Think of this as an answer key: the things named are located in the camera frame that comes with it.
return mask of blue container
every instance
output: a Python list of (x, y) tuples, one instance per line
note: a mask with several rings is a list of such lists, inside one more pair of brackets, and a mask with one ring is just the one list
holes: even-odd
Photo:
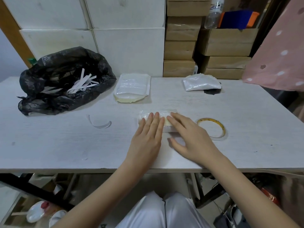
[(225, 12), (221, 29), (246, 29), (252, 15), (251, 10), (238, 10)]

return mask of pink fabric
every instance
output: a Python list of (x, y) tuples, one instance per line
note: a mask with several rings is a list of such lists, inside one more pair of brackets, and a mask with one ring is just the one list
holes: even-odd
[(291, 0), (246, 66), (243, 82), (304, 91), (304, 0)]

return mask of left hand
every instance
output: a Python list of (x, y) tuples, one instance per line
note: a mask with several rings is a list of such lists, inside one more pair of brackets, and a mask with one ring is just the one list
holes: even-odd
[(165, 118), (159, 113), (150, 113), (147, 121), (143, 118), (131, 140), (127, 157), (124, 161), (140, 175), (145, 174), (154, 163), (161, 148), (161, 138)]

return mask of wooden frame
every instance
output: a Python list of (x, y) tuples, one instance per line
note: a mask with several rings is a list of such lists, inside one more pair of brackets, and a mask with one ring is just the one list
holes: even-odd
[(29, 58), (34, 58), (19, 30), (20, 27), (11, 15), (3, 0), (0, 0), (0, 29), (10, 41), (24, 63), (30, 68)]

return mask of finger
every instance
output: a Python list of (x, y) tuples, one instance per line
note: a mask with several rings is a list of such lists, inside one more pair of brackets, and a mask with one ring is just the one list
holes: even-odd
[(177, 130), (177, 132), (179, 132), (179, 134), (181, 136), (186, 134), (186, 128), (181, 123), (179, 123), (176, 119), (174, 119), (173, 117), (170, 117), (170, 116), (167, 116), (167, 119), (173, 125), (173, 127)]
[(155, 137), (156, 134), (156, 130), (158, 127), (158, 123), (159, 123), (159, 112), (156, 112), (154, 117), (153, 117), (153, 121), (151, 123), (148, 135), (151, 137)]
[(181, 115), (179, 113), (174, 113), (171, 112), (171, 115), (173, 118), (175, 118), (176, 120), (180, 121), (181, 124), (187, 128), (187, 126), (189, 125), (189, 123), (193, 122), (190, 118), (185, 117), (184, 115)]
[(145, 124), (146, 124), (146, 121), (145, 121), (144, 118), (142, 118), (142, 119), (140, 120), (140, 122), (139, 122), (139, 126), (138, 126), (137, 131), (135, 132), (135, 135), (141, 134), (141, 132), (142, 132), (143, 127), (145, 126)]
[(145, 126), (143, 127), (143, 133), (144, 134), (147, 134), (148, 132), (149, 132), (149, 129), (150, 129), (150, 125), (151, 125), (151, 123), (152, 123), (152, 120), (153, 120), (153, 113), (150, 113), (149, 114), (149, 117), (148, 117), (148, 119), (147, 119), (147, 121), (146, 121), (146, 124), (145, 124)]
[(183, 157), (187, 158), (187, 148), (179, 144), (174, 138), (170, 138), (172, 147)]
[(159, 120), (158, 127), (157, 127), (157, 130), (156, 130), (156, 134), (155, 134), (156, 141), (161, 141), (161, 138), (162, 138), (162, 135), (163, 135), (164, 124), (165, 124), (165, 118), (162, 117)]

